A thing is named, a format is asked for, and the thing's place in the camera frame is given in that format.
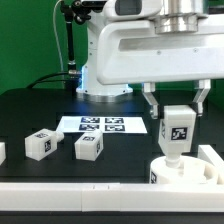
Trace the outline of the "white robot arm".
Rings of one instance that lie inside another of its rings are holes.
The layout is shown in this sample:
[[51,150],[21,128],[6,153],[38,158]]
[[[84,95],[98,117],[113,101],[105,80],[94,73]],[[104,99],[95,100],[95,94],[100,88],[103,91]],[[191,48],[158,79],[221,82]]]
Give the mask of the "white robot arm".
[[206,0],[81,0],[98,13],[96,77],[103,85],[141,83],[151,116],[159,82],[195,80],[199,115],[212,79],[224,78],[224,10],[210,14]]

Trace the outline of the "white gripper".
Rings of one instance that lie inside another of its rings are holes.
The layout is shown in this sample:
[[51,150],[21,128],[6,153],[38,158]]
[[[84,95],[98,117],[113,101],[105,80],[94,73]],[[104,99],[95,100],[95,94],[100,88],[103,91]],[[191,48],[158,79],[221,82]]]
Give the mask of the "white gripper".
[[147,20],[115,22],[99,35],[97,79],[102,84],[143,83],[153,119],[159,104],[152,82],[197,80],[193,106],[203,115],[211,80],[224,78],[224,15],[211,15],[194,33],[157,34]]

